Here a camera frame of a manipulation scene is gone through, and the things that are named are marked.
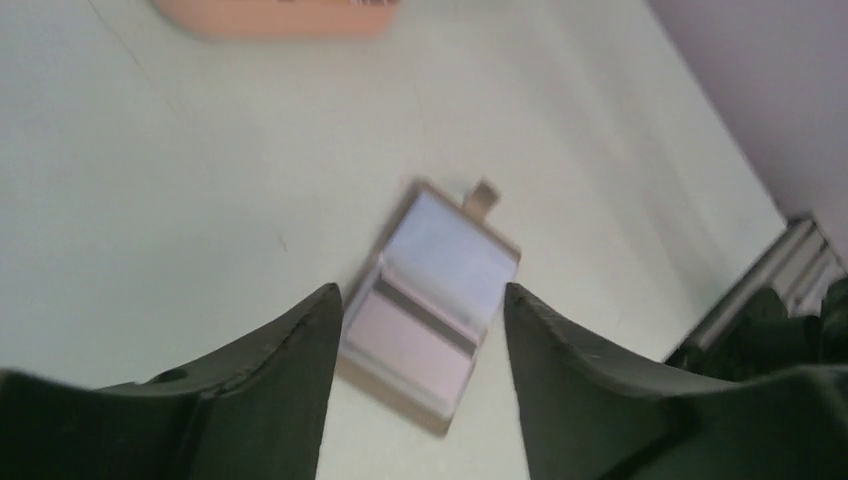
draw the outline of table surface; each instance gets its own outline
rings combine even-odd
[[[0,365],[146,380],[348,287],[411,179],[648,357],[783,221],[642,2],[410,0],[376,40],[205,41],[144,0],[0,4]],[[341,380],[321,479],[525,478],[496,320],[450,434]]]

